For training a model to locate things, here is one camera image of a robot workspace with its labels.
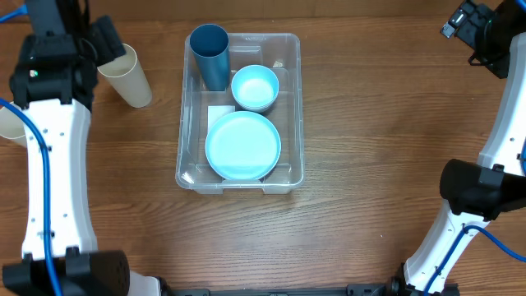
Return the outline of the cream plastic cup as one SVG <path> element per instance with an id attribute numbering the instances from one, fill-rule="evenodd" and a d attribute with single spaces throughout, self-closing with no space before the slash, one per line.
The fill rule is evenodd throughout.
<path id="1" fill-rule="evenodd" d="M 129 105 L 143 108 L 151 103 L 152 90 L 136 50 L 128 44 L 122 46 L 125 54 L 98 67 L 98 71 Z"/>
<path id="2" fill-rule="evenodd" d="M 1 108 L 0 128 L 1 137 L 26 147 L 25 125 L 6 107 Z"/>

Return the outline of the blue plastic cup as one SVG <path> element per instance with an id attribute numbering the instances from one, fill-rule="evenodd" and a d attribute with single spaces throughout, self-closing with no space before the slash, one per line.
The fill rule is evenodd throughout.
<path id="1" fill-rule="evenodd" d="M 224 91 L 230 78 L 229 37 L 221 26 L 204 24 L 190 35 L 190 47 L 209 91 Z"/>

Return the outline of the light blue plastic bowl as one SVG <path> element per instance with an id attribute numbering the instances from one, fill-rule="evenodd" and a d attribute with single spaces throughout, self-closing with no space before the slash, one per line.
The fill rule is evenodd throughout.
<path id="1" fill-rule="evenodd" d="M 279 79 L 268 67 L 249 65 L 235 73 L 231 92 L 238 104 L 266 106 L 273 104 L 279 94 Z"/>

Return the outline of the light blue plastic plate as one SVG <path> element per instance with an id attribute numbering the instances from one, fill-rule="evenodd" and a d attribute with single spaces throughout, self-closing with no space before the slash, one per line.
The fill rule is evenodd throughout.
<path id="1" fill-rule="evenodd" d="M 275 125 L 261 114 L 228 113 L 217 120 L 205 139 L 211 168 L 227 180 L 257 180 L 277 165 L 282 150 Z"/>

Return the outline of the grey plastic bowl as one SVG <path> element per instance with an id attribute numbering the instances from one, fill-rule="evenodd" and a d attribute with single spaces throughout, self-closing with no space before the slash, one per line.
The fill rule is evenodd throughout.
<path id="1" fill-rule="evenodd" d="M 267 112 L 271 111 L 271 109 L 272 109 L 272 107 L 270 107 L 270 106 L 267 106 L 267 107 L 264 107 L 264 108 L 249 108 L 249 107 L 242 106 L 241 108 L 243 110 L 250 111 L 250 112 L 255 112 L 255 113 L 267 113 Z"/>

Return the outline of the pink plastic bowl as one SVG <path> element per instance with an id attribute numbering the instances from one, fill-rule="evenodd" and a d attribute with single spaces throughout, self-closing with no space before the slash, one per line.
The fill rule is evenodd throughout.
<path id="1" fill-rule="evenodd" d="M 266 106 L 254 107 L 254 106 L 247 106 L 247 105 L 239 104 L 239 107 L 243 110 L 250 111 L 250 112 L 264 113 L 264 112 L 270 111 L 274 107 L 274 105 L 268 104 Z"/>

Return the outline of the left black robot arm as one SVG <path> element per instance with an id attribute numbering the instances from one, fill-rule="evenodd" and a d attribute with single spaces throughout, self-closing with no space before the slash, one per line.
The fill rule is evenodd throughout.
<path id="1" fill-rule="evenodd" d="M 133 272 L 125 253 L 101 251 L 87 198 L 86 142 L 98 68 L 125 49 L 108 16 L 88 2 L 28 0 L 32 33 L 10 79 L 9 110 L 24 124 L 29 208 L 21 262 L 2 268 L 18 295 L 168 295 Z"/>

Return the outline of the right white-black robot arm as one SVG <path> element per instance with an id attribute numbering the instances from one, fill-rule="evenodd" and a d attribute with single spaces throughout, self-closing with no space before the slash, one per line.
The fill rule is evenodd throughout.
<path id="1" fill-rule="evenodd" d="M 464 1 L 441 28 L 473 49 L 468 62 L 506 81 L 496 121 L 476 163 L 452 159 L 440 180 L 441 209 L 418 250 L 385 287 L 387 295 L 457 295 L 446 278 L 477 234 L 518 261 L 487 232 L 500 213 L 525 206 L 525 2 L 496 9 Z"/>

